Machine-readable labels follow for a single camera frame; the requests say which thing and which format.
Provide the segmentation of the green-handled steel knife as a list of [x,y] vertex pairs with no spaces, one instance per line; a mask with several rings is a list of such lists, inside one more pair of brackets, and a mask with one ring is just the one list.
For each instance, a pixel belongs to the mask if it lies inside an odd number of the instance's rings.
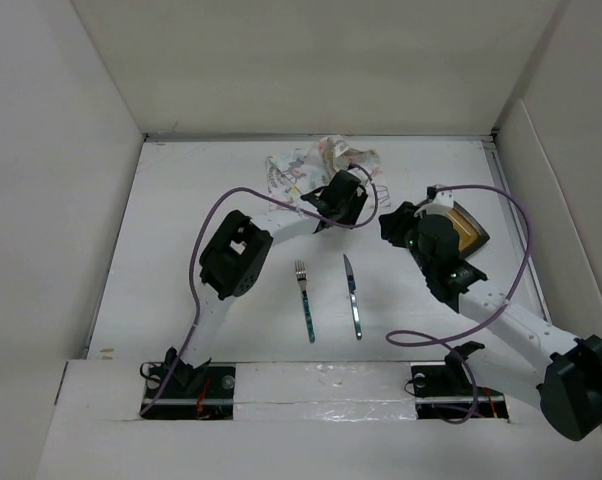
[[343,255],[343,260],[344,260],[346,280],[347,280],[347,284],[348,284],[348,294],[349,294],[349,299],[350,299],[350,307],[351,307],[351,313],[352,313],[352,319],[353,319],[353,325],[354,325],[354,331],[355,331],[355,338],[357,341],[361,341],[362,340],[362,328],[361,328],[360,313],[359,313],[359,307],[358,307],[358,301],[357,301],[357,295],[356,295],[356,281],[354,278],[354,272],[352,269],[351,262],[346,254]]

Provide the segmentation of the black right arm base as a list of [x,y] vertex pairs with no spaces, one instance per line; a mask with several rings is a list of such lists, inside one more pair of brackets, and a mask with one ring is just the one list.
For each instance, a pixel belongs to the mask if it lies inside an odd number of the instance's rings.
[[415,400],[419,420],[438,419],[459,424],[463,419],[503,419],[509,414],[501,392],[482,386],[473,387],[461,359],[484,349],[470,341],[454,347],[443,360],[414,362],[404,391]]

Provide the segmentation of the green-handled steel fork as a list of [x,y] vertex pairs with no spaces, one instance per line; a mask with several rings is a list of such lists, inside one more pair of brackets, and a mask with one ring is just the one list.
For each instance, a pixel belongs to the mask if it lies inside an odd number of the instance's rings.
[[308,333],[308,339],[311,344],[316,341],[315,330],[313,325],[313,319],[311,315],[309,297],[307,293],[307,271],[303,261],[297,260],[295,262],[295,276],[297,284],[299,286],[304,310],[305,323]]

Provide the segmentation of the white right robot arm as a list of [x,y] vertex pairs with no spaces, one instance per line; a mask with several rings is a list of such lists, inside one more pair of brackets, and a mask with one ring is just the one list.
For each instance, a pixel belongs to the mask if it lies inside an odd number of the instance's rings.
[[562,436],[579,441],[602,424],[602,339],[561,330],[507,300],[487,275],[462,259],[451,220],[405,202],[380,216],[381,237],[410,252],[430,293],[485,328],[522,358],[473,351],[448,364],[443,381],[464,394],[478,383],[541,411]]

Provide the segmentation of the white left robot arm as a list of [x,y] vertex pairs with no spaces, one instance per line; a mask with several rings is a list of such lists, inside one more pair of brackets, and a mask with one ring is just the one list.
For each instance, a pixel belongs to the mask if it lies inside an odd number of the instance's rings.
[[[212,357],[215,337],[234,300],[256,284],[270,250],[294,238],[330,227],[361,228],[359,220],[373,183],[347,170],[338,172],[324,187],[301,196],[299,206],[270,198],[247,187],[236,187],[214,204],[195,240],[189,265],[194,318],[177,357],[181,363],[169,374],[169,384],[182,396],[193,396],[203,387],[202,368]],[[247,193],[279,207],[249,216],[239,210],[228,213],[207,244],[203,235],[221,202],[235,193]]]

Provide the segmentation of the floral animal print napkin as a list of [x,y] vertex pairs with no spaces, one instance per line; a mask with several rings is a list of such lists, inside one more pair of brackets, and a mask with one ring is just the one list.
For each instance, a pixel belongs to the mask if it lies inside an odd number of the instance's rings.
[[327,186],[339,171],[351,164],[360,165],[371,175],[379,208],[389,209],[391,197],[378,152],[358,150],[340,135],[326,136],[310,147],[269,156],[265,161],[269,196],[299,205],[302,194]]

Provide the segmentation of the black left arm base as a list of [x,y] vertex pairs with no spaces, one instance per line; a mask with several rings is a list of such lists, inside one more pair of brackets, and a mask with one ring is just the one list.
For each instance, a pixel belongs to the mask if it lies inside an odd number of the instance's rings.
[[233,419],[236,365],[212,363],[192,367],[177,361],[167,385],[159,392],[177,350],[170,348],[161,362],[144,362],[139,373],[145,382],[140,417],[147,420],[223,421]]

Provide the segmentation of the square black amber plate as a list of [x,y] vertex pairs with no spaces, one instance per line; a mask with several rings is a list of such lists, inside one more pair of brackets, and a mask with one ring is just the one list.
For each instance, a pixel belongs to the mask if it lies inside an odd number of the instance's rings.
[[454,230],[459,236],[459,255],[461,259],[467,259],[489,240],[490,235],[484,227],[458,202],[446,213],[452,222]]

